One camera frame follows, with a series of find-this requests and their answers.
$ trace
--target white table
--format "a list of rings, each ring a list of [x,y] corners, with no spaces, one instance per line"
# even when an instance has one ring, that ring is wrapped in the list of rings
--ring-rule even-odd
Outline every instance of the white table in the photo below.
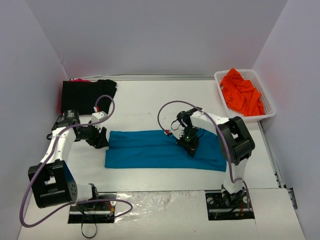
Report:
[[[114,100],[114,116],[104,125],[108,131],[159,129],[158,110],[171,100],[185,100],[226,117],[213,80],[119,81]],[[169,128],[177,113],[188,109],[180,103],[169,105],[161,114],[163,125]],[[93,149],[85,141],[74,143],[68,166],[77,183],[94,183],[100,192],[135,192],[118,196],[128,195],[134,212],[117,223],[99,224],[94,239],[304,239],[287,190],[278,188],[258,123],[246,125],[255,142],[245,171],[255,220],[208,221],[203,190],[220,189],[223,172],[106,169],[104,149]],[[116,211],[125,208],[119,203]],[[38,209],[31,198],[26,221],[35,222],[52,209]],[[37,227],[22,228],[19,240],[82,239],[80,225],[67,224],[67,219],[68,209],[63,209]],[[93,226],[86,227],[89,234]]]

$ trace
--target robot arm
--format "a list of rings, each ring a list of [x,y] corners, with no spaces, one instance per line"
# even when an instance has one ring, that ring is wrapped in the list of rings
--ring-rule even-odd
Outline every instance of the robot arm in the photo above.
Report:
[[[248,158],[251,156],[252,150],[255,149],[255,143],[244,121],[238,116],[227,118],[211,113],[208,114],[216,122],[228,145],[233,179],[243,179]],[[217,134],[216,128],[209,118],[195,108],[178,113],[176,120],[182,127],[172,130],[171,133],[177,138],[176,142],[182,146],[191,157],[195,155],[199,145],[199,138],[197,136],[199,128]],[[222,139],[219,134],[217,134],[217,136],[222,154],[227,159],[227,153]],[[229,165],[227,164],[226,167],[222,191],[227,191],[229,195],[237,194],[242,191],[243,183],[242,181],[232,183]]]
[[[95,112],[92,114],[90,122],[97,123],[106,116],[104,111]],[[64,112],[62,118],[52,127],[52,139],[45,156],[38,165],[31,166],[28,170],[28,177],[31,180],[55,147],[52,156],[32,185],[32,192],[39,208],[97,198],[97,189],[93,184],[77,184],[75,182],[66,160],[73,142],[86,140],[96,149],[109,146],[106,139],[107,129],[100,128],[100,124],[76,127],[79,124],[80,119],[77,111]],[[59,135],[63,129],[69,126],[75,127],[69,128],[62,135]],[[57,137],[59,137],[59,141],[55,146]]]

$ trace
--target orange cloth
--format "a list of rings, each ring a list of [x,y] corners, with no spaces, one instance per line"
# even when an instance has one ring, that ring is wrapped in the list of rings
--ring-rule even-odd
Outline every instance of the orange cloth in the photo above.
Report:
[[[244,80],[241,74],[232,68],[220,83],[226,105],[245,117],[264,115],[261,93],[250,80]]]

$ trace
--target folded blue cloth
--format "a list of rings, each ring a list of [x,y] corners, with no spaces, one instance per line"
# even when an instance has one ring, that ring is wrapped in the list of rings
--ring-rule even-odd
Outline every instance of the folded blue cloth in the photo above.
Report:
[[[205,169],[226,171],[218,137],[206,130],[199,140],[195,156],[167,137],[162,130],[111,131],[109,149],[105,154],[105,168],[161,168]]]

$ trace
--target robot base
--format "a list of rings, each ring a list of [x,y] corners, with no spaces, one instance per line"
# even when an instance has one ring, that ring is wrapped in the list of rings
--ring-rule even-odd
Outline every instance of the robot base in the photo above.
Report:
[[[98,195],[98,199],[116,199],[115,194]],[[69,210],[68,224],[113,224],[115,202],[80,204],[71,206]]]
[[[235,206],[225,204],[221,190],[206,191],[205,199],[209,221],[255,219],[255,214],[247,208],[246,193]]]

